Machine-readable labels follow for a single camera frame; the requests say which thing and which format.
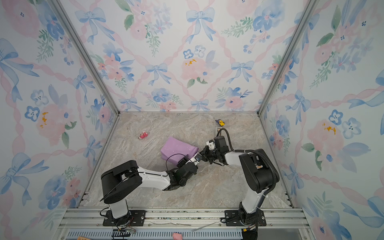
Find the pink purple wrapping paper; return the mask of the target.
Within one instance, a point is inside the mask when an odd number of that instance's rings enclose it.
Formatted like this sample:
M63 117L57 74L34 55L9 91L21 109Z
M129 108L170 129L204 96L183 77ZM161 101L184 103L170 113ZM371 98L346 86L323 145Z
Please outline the pink purple wrapping paper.
M165 145L161 148L161 155L164 161L168 160L168 163L176 166L184 156L188 156L190 159L198 150L198 147L169 137Z

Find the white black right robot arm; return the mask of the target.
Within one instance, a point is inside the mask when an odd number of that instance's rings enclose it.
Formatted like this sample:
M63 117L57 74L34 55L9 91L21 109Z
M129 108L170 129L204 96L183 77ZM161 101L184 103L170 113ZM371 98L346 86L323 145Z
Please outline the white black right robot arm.
M240 166L243 170L248 191L239 205L238 217L230 220L239 221L244 226L256 225L258 216L267 195L280 181L278 171L262 149L258 150L211 150L205 147L201 152L202 161L213 164L216 160L223 166Z

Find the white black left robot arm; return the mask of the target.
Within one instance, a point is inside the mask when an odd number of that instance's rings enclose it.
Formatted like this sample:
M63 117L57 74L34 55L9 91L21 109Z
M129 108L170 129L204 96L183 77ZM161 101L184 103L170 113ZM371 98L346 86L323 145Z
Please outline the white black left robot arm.
M146 170L134 160L121 164L101 175L102 202L109 206L103 215L104 227L125 227L138 220L131 212L126 197L137 188L155 188L174 191L184 187L187 181L197 174L197 160L182 159L177 168L165 172Z

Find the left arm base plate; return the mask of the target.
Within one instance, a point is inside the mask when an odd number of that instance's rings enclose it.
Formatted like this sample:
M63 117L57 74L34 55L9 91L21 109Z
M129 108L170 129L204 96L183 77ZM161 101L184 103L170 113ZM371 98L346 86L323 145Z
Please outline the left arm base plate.
M104 216L104 227L142 227L146 217L145 210L130 210L124 217L114 219L112 211L108 210Z

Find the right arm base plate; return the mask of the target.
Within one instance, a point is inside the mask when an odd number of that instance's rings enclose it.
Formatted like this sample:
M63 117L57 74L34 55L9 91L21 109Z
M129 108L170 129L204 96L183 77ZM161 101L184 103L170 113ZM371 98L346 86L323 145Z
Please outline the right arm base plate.
M262 210L248 214L243 210L226 210L225 217L221 218L221 223L227 227L265 227L267 225L266 217Z

